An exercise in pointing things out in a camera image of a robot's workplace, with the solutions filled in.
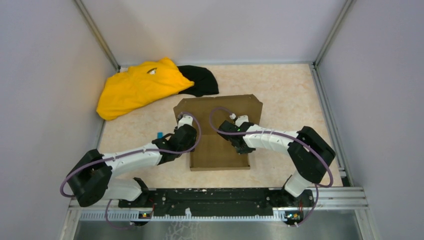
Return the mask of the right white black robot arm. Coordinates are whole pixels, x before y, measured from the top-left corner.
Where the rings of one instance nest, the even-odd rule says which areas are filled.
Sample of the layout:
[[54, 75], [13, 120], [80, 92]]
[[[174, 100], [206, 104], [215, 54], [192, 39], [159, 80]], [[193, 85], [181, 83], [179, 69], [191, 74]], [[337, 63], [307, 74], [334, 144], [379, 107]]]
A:
[[329, 175], [331, 182], [334, 181], [330, 165], [336, 153], [312, 127], [279, 131], [248, 121], [235, 124], [225, 120], [216, 131], [231, 143], [238, 154], [266, 149], [290, 157], [295, 172], [283, 185], [281, 193], [281, 199], [287, 206], [295, 206], [304, 190], [312, 184], [319, 185], [325, 174]]

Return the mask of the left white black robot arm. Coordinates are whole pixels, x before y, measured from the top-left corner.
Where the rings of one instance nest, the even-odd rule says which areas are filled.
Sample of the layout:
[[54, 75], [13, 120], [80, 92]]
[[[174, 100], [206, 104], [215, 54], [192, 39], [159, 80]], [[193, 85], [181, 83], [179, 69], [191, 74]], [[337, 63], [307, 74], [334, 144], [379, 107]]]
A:
[[195, 148], [197, 130], [184, 124], [173, 133], [132, 150], [101, 154], [89, 150], [66, 177], [73, 197], [80, 207], [90, 207], [100, 200], [120, 200], [138, 207], [149, 203], [150, 193], [139, 178], [120, 179], [127, 172], [172, 162]]

